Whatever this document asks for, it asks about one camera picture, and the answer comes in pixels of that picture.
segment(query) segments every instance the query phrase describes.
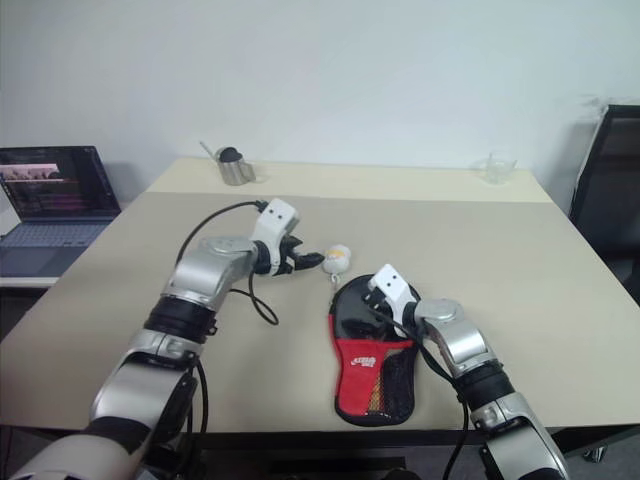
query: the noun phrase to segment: floor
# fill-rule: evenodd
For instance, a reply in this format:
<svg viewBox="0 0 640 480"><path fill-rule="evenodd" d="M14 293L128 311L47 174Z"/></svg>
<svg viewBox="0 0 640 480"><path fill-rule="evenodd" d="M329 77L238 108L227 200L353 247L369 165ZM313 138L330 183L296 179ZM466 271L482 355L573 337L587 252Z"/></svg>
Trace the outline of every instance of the floor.
<svg viewBox="0 0 640 480"><path fill-rule="evenodd" d="M2 468L7 454L9 429L1 431ZM12 429L9 461L6 464L9 474L27 462L33 455L50 443L50 439L26 431ZM440 479L442 469L447 462L450 447L410 447L396 449L377 449L350 451L348 458L390 459L391 464L403 462L406 468L416 472L424 480ZM485 479L484 470L477 455L477 447L465 447L453 471L453 480ZM365 471L361 473L318 473L322 468L310 467L314 471L292 470L298 465L311 465L310 459L323 459L320 465L332 465L327 459L344 459L341 451L211 451L206 453L207 478L216 480L249 479L290 479L292 473L297 478L307 480L378 480L384 477L385 470ZM640 478L640 436L635 436L611 445L602 463L593 464L581 457L568 459L570 473L574 480L627 480Z"/></svg>

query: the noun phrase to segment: laptop keyboard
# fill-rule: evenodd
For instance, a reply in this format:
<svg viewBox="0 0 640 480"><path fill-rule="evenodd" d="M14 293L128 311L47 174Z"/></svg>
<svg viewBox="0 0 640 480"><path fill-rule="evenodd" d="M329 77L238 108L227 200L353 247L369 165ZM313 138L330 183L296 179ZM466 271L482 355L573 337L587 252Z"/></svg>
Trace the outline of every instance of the laptop keyboard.
<svg viewBox="0 0 640 480"><path fill-rule="evenodd" d="M21 224L2 239L3 247L88 247L104 230L104 224Z"/></svg>

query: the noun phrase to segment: black cable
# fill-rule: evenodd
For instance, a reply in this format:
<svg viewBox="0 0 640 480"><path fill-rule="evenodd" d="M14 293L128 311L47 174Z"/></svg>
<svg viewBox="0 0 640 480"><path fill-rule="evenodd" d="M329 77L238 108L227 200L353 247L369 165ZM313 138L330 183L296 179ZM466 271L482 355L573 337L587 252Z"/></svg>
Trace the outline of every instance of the black cable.
<svg viewBox="0 0 640 480"><path fill-rule="evenodd" d="M7 427L9 433L7 434L7 451L4 454L4 463L2 464L2 478L9 478L9 458L11 458L11 441L13 440L13 428Z"/></svg>
<svg viewBox="0 0 640 480"><path fill-rule="evenodd" d="M258 315L260 315L267 323L271 325L280 324L280 319L278 318L276 312L274 312L273 309L269 305L267 305L264 300L256 297L255 294L252 295L251 293L245 292L244 290L240 290L238 288L232 288L231 290L229 290L229 293L239 293L240 295L249 297L251 299L251 303L253 304L253 308L255 308L256 312L258 312Z"/></svg>
<svg viewBox="0 0 640 480"><path fill-rule="evenodd" d="M451 452L451 456L449 457L449 461L447 462L447 466L445 467L444 474L442 475L442 480L448 480L449 475L451 474L451 470L453 469L453 466L455 465L456 460L458 459L458 456L460 455L460 452L462 451L462 447L464 446L467 440L467 436L469 434L469 409L467 407L467 403L462 393L457 388L453 377L449 375L449 373L447 373L442 368L442 366L433 357L433 355L431 355L431 352L429 352L429 350L427 350L427 347L425 347L424 344L422 343L422 339L415 332L409 330L404 325L400 325L399 323L395 322L393 318L379 312L378 310L375 310L371 307L369 307L369 310L378 320L386 323L387 325L397 328L402 333L404 333L407 336L407 338L413 340L418 346L418 349L422 354L422 358L424 359L427 366L431 370L433 370L433 372L436 373L436 375L446 380L458 394L458 401L462 404L462 415L463 415L462 432L460 433L460 436L456 441L456 445L453 451Z"/></svg>
<svg viewBox="0 0 640 480"><path fill-rule="evenodd" d="M425 363L427 364L427 366L433 370L433 372L438 375L440 378L444 379L447 383L449 383L454 389L456 388L454 385L454 381L453 381L453 377L451 375L449 375L449 373L442 368L442 366L438 363L438 361L433 357L433 355L431 355L431 352L429 350L427 350L427 347L424 346L424 344L422 343L422 338L419 338L418 335L416 335L415 332L409 330L407 327L405 327L404 325L400 325L399 323L395 322L391 317L389 317L388 315L385 315L382 312L379 312L378 310L375 310L371 307L369 307L369 311L373 314L374 317L376 317L378 320L394 327L397 328L398 330L400 330L402 333L404 333L407 338L409 338L410 340L413 340L415 342L415 344L418 346L418 349L420 350L420 353L422 354L422 358L424 359Z"/></svg>
<svg viewBox="0 0 640 480"><path fill-rule="evenodd" d="M193 376L193 367L188 370L188 373ZM182 438L180 449L183 450L184 453L176 468L171 472L171 476L169 477L171 480L176 478L179 473L182 473L191 460L191 454L193 452L193 407L189 407L189 413L187 414L187 431Z"/></svg>
<svg viewBox="0 0 640 480"><path fill-rule="evenodd" d="M257 207L258 210L260 210L261 208L264 209L264 207L266 206L266 202L263 202L263 201L260 201L260 200L253 200L253 201L249 201L249 202L234 203L233 205L229 205L228 207L221 208L217 212L213 212L207 218L202 220L196 226L196 228L191 230L191 233L187 236L187 238L182 243L182 246L180 247L180 250L178 251L178 256L176 257L176 265L180 262L180 260L182 260L182 257L184 256L184 252L187 250L187 247L189 246L189 243L191 242L191 240L193 240L193 237L195 237L196 234L200 231L200 229L202 227L204 227L208 222L210 222L211 220L213 220L217 216L222 215L223 213L226 213L226 212L228 212L230 210L235 210L236 208L240 208L240 207L251 207L251 206Z"/></svg>
<svg viewBox="0 0 640 480"><path fill-rule="evenodd" d="M198 359L196 363L198 377L200 378L200 393L202 393L202 420L200 423L200 433L207 433L207 425L209 425L209 388L207 387L207 376L204 373L204 367Z"/></svg>
<svg viewBox="0 0 640 480"><path fill-rule="evenodd" d="M456 446L451 452L451 456L449 457L449 461L447 462L447 466L444 469L444 473L442 474L442 480L449 480L449 475L451 475L451 470L453 469L453 465L456 463L460 452L462 451L462 447L467 441L467 436L469 435L469 408L465 402L462 403L462 433L458 437L458 441L456 442Z"/></svg>

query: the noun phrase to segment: white wall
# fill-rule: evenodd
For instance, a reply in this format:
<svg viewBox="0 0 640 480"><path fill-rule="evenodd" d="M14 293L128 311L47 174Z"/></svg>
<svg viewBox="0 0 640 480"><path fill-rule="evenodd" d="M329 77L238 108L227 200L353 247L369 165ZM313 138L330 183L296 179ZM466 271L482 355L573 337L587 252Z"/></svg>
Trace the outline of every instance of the white wall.
<svg viewBox="0 0 640 480"><path fill-rule="evenodd" d="M640 97L638 0L0 0L0 144L95 144L129 199L179 155L467 167L561 204Z"/></svg>

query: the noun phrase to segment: laptop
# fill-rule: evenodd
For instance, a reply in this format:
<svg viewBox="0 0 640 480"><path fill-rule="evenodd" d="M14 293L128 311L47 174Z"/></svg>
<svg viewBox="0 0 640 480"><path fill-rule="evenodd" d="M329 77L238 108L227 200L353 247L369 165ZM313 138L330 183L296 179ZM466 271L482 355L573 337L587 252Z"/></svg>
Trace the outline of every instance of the laptop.
<svg viewBox="0 0 640 480"><path fill-rule="evenodd" d="M59 277L120 213L95 147L0 148L21 223L0 240L0 276Z"/></svg>

